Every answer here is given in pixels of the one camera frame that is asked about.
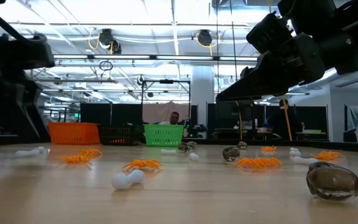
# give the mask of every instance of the wooden table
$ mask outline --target wooden table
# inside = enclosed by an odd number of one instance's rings
[[[282,168],[258,172],[225,163],[225,146],[198,146],[199,162],[141,146],[52,146],[49,155],[11,157],[35,146],[0,147],[0,223],[358,223],[358,197],[348,202],[313,198],[305,180],[308,167],[292,163],[290,147],[277,147]],[[67,167],[57,159],[91,147],[104,156],[90,168]],[[299,150],[305,157],[322,151]],[[358,153],[341,153],[346,160],[337,163],[358,175]],[[263,154],[249,146],[242,156]],[[112,176],[133,159],[159,159],[164,167],[147,172],[143,184],[115,191]]]

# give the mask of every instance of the person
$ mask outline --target person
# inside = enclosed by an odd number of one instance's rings
[[[179,121],[179,113],[175,111],[171,113],[171,117],[169,121],[163,121],[160,122],[159,124],[178,124],[178,121]]]
[[[288,101],[280,100],[279,102],[280,111],[269,117],[267,124],[273,127],[273,133],[279,135],[284,140],[290,140],[288,133],[287,119],[285,117],[285,109],[288,113],[288,121],[290,123],[292,139],[295,139],[296,132],[302,131],[302,124],[298,121],[293,110],[288,110]]]

